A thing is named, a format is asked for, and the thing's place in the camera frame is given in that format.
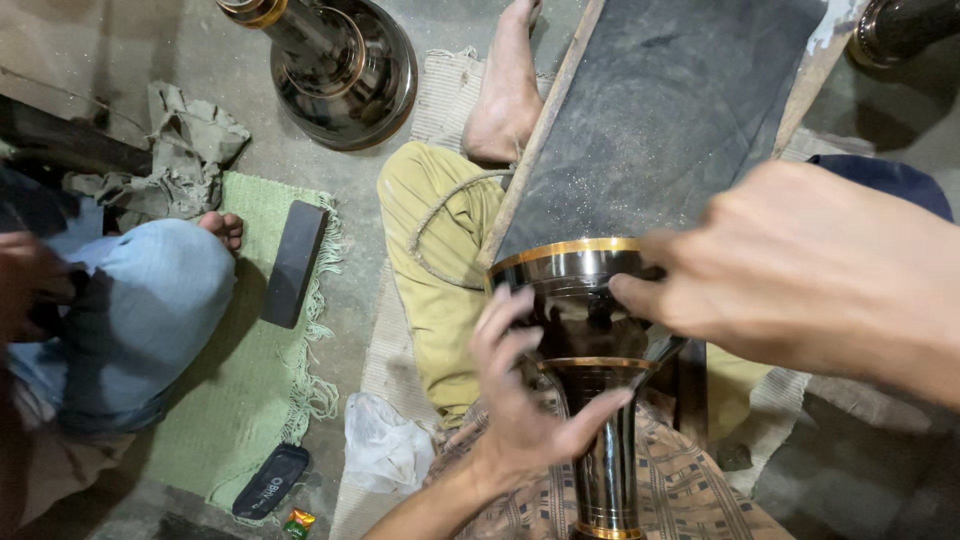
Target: hand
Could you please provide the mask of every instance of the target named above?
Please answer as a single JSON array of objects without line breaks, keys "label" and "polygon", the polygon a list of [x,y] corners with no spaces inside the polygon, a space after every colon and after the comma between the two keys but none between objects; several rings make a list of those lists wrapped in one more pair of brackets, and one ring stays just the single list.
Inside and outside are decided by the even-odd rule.
[{"label": "hand", "polygon": [[617,300],[735,355],[900,385],[960,358],[960,229],[820,167],[764,163],[700,229],[641,241],[667,278],[615,276]]},{"label": "hand", "polygon": [[490,414],[490,427],[472,452],[480,463],[477,481],[497,493],[532,482],[549,465],[582,454],[607,419],[634,398],[628,388],[605,392],[566,421],[542,412],[514,362],[537,348],[543,330],[509,330],[533,306],[532,289],[511,295],[507,286],[497,288],[469,342]]},{"label": "hand", "polygon": [[33,333],[27,311],[35,294],[72,297],[66,265],[30,233],[0,234],[0,337],[3,344]]}]

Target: polished metal surface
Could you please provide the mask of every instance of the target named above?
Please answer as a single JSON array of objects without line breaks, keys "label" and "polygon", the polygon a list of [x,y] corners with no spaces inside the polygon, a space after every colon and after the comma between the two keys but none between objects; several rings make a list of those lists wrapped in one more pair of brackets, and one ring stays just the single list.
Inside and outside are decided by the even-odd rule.
[{"label": "polished metal surface", "polygon": [[369,0],[217,0],[228,17],[273,41],[280,104],[314,140],[338,151],[396,132],[417,93],[417,57],[403,30]]},{"label": "polished metal surface", "polygon": [[873,0],[853,32],[848,51],[862,65],[893,67],[958,33],[957,0]]},{"label": "polished metal surface", "polygon": [[[573,416],[600,393],[634,384],[639,390],[686,342],[664,327],[632,316],[610,294],[618,273],[656,280],[631,238],[589,238],[528,250],[487,273],[488,293],[507,283],[533,287],[533,312],[521,326],[542,326],[533,360]],[[583,538],[641,538],[636,498],[635,408],[621,408],[574,464]]]}]

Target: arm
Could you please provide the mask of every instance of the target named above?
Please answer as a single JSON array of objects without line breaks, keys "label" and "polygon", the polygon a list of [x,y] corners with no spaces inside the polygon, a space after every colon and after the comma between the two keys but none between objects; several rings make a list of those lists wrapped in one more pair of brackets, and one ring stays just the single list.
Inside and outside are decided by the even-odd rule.
[{"label": "arm", "polygon": [[0,234],[0,538],[20,525],[26,503],[31,441],[13,406],[13,376],[6,370],[7,343],[24,329],[34,290],[58,283],[60,260],[28,233]]},{"label": "arm", "polygon": [[390,511],[364,540],[452,538],[481,510],[511,487],[492,474],[495,464],[479,449],[451,471]]},{"label": "arm", "polygon": [[542,329],[510,331],[533,309],[530,289],[511,295],[500,287],[480,315],[470,340],[480,395],[490,426],[476,446],[443,477],[384,516],[365,540],[452,538],[497,497],[528,484],[554,463],[581,454],[600,427],[634,392],[605,392],[563,421],[540,410],[514,369],[516,358],[537,348]]},{"label": "arm", "polygon": [[663,282],[611,280],[634,313],[743,358],[878,380],[960,409],[960,228],[805,163],[770,161],[701,228],[651,232]]}]

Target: green mat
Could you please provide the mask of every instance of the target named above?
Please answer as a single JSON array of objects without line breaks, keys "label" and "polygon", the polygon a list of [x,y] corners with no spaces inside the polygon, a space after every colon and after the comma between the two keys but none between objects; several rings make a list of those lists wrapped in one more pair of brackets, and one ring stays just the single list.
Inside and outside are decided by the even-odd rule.
[{"label": "green mat", "polygon": [[[300,320],[286,330],[258,315],[287,210],[297,199],[331,213]],[[317,323],[324,310],[318,277],[340,273],[343,233],[332,202],[320,191],[224,175],[221,211],[244,219],[233,300],[178,381],[170,412],[146,450],[147,478],[229,509],[277,444],[299,444],[311,416],[336,417],[336,386],[307,373],[309,341],[332,336]]]}]

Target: white plastic bag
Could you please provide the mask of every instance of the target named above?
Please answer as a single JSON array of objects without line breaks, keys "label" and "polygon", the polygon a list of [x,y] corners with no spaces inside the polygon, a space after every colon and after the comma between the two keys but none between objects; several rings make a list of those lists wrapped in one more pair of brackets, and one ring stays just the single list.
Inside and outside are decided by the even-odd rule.
[{"label": "white plastic bag", "polygon": [[409,495],[420,489],[433,460],[430,435],[423,428],[366,392],[347,398],[345,422],[344,482],[375,493]]}]

